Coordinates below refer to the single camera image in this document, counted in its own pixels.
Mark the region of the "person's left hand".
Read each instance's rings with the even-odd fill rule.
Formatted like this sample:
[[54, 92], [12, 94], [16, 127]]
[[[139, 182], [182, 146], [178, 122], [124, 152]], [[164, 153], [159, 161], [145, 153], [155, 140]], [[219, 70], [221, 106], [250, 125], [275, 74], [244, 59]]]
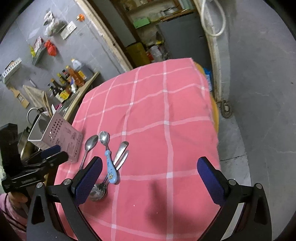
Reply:
[[28, 202], [27, 196], [22, 193], [10, 192], [8, 193], [8, 198], [11, 205], [17, 209], [21, 209]]

